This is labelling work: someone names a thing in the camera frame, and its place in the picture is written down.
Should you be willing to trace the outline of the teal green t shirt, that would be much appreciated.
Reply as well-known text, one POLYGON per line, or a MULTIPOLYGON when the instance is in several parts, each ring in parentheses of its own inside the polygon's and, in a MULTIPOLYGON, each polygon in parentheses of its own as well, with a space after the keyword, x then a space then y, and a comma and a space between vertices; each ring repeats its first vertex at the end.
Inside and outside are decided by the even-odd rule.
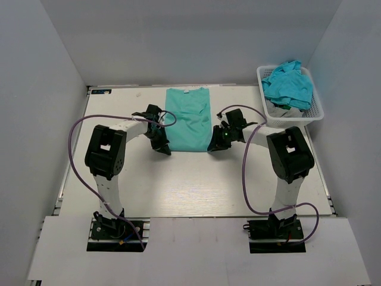
POLYGON ((165 109, 177 119, 166 128, 171 151, 206 152, 212 136, 209 89, 168 89, 165 109))

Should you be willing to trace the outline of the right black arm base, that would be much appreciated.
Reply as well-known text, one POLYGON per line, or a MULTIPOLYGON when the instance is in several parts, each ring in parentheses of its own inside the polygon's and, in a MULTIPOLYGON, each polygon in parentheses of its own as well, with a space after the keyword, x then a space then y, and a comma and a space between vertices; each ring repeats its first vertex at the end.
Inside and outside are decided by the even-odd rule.
POLYGON ((296 245, 304 239, 300 220, 281 230, 273 230, 268 220, 248 220, 243 225, 248 233, 251 254, 305 253, 305 243, 296 245))

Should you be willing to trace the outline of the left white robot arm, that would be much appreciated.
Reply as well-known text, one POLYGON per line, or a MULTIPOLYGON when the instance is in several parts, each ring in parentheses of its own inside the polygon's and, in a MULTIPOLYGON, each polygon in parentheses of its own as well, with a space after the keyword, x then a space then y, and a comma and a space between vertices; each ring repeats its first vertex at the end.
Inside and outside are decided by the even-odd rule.
POLYGON ((85 155, 85 165, 96 182, 101 196, 100 207, 94 213, 96 221, 105 225, 112 237, 121 237, 126 230, 124 208, 121 205, 118 175, 123 170, 126 144, 140 135, 146 136, 154 151, 170 155, 169 140, 162 116, 166 112, 150 104, 143 113, 135 112, 120 123, 94 127, 85 155))

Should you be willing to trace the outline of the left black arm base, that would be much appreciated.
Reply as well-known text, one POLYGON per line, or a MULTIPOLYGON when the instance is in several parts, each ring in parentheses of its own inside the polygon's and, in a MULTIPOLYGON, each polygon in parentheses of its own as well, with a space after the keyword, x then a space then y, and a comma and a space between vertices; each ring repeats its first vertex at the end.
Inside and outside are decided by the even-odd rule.
POLYGON ((108 219, 93 213, 90 225, 87 252, 142 253, 149 238, 148 219, 131 220, 108 219))

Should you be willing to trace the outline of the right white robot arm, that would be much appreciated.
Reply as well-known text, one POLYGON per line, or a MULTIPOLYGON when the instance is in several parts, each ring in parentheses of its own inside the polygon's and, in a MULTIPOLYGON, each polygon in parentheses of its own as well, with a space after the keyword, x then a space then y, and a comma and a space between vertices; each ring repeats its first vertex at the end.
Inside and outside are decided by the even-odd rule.
POLYGON ((242 160, 242 189, 246 205, 256 215, 268 217, 270 233, 284 237, 296 222, 297 198, 304 179, 314 167, 312 152, 297 126, 275 132, 262 123, 248 122, 237 108, 217 114, 220 123, 213 127, 208 152, 224 151, 234 142, 245 144, 242 160), (274 173, 277 176, 276 194, 269 211, 259 212, 251 207, 246 187, 246 161, 250 145, 268 149, 274 173))

